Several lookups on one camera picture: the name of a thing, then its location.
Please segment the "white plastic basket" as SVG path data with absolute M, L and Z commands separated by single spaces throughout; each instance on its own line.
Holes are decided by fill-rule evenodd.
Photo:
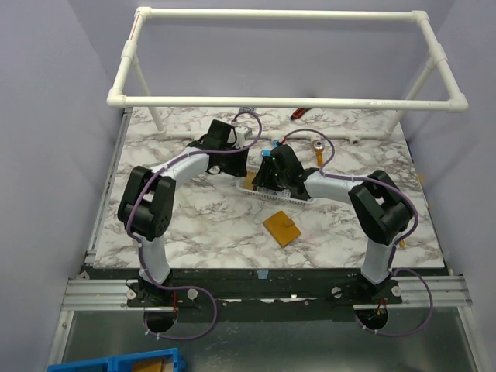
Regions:
M 260 198 L 267 198 L 267 199 L 273 199 L 273 200 L 279 200 L 283 202 L 290 202 L 293 204 L 297 205 L 312 205 L 315 203 L 315 199 L 310 198 L 309 200 L 301 200 L 297 198 L 292 198 L 291 197 L 291 192 L 287 189 L 284 189 L 283 191 L 273 191 L 270 189 L 262 188 L 262 187 L 252 187 L 251 189 L 247 189 L 243 187 L 243 180 L 244 178 L 240 178 L 237 183 L 236 187 L 239 191 L 241 191 L 244 194 L 247 195 L 253 195 L 257 196 Z

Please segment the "tan leather card holder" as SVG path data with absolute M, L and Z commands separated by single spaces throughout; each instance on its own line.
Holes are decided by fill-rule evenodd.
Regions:
M 301 235 L 295 222 L 283 211 L 279 211 L 266 219 L 263 226 L 282 248 Z

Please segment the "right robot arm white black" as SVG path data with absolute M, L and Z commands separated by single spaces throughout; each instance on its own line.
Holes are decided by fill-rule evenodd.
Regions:
M 289 191 L 299 200 L 324 198 L 352 205 L 367 237 L 360 269 L 364 280 L 357 283 L 357 296 L 367 304 L 383 297 L 382 282 L 389 276 L 394 243 L 415 217 L 414 207 L 385 171 L 368 176 L 327 174 L 316 167 L 303 167 L 293 149 L 281 144 L 263 156 L 252 185 Z

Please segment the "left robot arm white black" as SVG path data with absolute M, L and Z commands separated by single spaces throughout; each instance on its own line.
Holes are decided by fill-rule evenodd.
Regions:
M 164 234 L 173 215 L 176 191 L 186 182 L 217 167 L 233 177 L 247 175 L 252 130 L 213 120 L 208 132 L 189 143 L 171 160 L 153 167 L 134 167 L 118 208 L 118 220 L 138 244 L 142 279 L 149 284 L 146 298 L 156 306 L 167 304 L 172 295 L 165 282 L 171 269 L 167 262 Z

